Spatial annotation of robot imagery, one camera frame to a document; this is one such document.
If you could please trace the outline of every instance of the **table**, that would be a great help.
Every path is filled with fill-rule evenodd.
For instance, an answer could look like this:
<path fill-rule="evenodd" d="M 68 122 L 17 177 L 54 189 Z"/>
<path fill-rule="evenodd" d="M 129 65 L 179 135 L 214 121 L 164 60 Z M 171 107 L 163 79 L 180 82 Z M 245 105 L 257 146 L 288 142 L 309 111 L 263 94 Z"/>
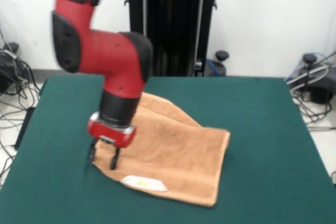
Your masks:
<path fill-rule="evenodd" d="M 203 126 L 231 131 L 214 208 L 125 188 L 87 161 L 100 76 L 50 78 L 0 192 L 1 223 L 336 223 L 336 191 L 279 79 L 151 78 Z"/>

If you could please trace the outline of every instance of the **towel fold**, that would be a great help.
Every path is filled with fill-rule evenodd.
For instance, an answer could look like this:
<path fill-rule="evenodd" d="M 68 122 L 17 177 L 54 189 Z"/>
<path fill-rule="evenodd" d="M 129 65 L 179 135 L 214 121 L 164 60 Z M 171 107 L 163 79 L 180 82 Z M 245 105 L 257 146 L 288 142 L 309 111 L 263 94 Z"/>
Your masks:
<path fill-rule="evenodd" d="M 102 141 L 96 144 L 94 165 L 132 189 L 202 206 L 216 203 L 229 132 L 201 127 L 172 102 L 147 93 L 132 125 L 136 136 L 121 150 L 117 169 L 109 169 L 115 148 Z"/>

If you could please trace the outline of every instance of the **white wall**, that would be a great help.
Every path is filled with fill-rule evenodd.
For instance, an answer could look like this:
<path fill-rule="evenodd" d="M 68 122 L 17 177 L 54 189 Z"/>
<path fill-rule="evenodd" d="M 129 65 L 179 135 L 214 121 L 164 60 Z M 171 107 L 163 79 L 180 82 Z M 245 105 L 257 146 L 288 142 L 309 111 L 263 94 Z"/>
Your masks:
<path fill-rule="evenodd" d="M 217 0 L 208 57 L 225 49 L 228 73 L 286 76 L 304 52 L 336 49 L 336 0 Z M 21 57 L 34 69 L 59 69 L 51 40 L 54 0 L 0 0 L 7 40 L 19 42 Z M 94 28 L 129 30 L 123 0 L 102 0 Z"/>

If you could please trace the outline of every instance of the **black knob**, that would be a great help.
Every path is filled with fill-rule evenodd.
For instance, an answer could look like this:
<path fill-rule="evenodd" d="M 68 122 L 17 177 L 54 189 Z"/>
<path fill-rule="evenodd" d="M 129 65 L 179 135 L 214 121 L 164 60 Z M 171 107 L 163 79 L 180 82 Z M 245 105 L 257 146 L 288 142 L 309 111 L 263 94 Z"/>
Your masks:
<path fill-rule="evenodd" d="M 230 57 L 229 53 L 227 51 L 217 51 L 215 54 L 217 60 L 219 60 L 220 62 L 226 60 L 227 58 Z"/>
<path fill-rule="evenodd" d="M 305 54 L 303 55 L 303 60 L 308 65 L 312 65 L 315 61 L 317 61 L 317 57 L 314 54 Z"/>

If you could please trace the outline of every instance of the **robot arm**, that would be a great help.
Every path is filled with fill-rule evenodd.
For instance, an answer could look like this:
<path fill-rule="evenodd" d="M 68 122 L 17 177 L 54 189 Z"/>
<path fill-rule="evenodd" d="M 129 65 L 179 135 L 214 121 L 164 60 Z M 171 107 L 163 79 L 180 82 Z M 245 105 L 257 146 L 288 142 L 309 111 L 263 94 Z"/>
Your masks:
<path fill-rule="evenodd" d="M 89 133 L 127 147 L 129 129 L 148 80 L 152 45 L 138 33 L 108 33 L 90 28 L 99 0 L 56 0 L 53 36 L 56 58 L 68 72 L 101 74 L 104 86 L 98 116 L 91 117 Z"/>

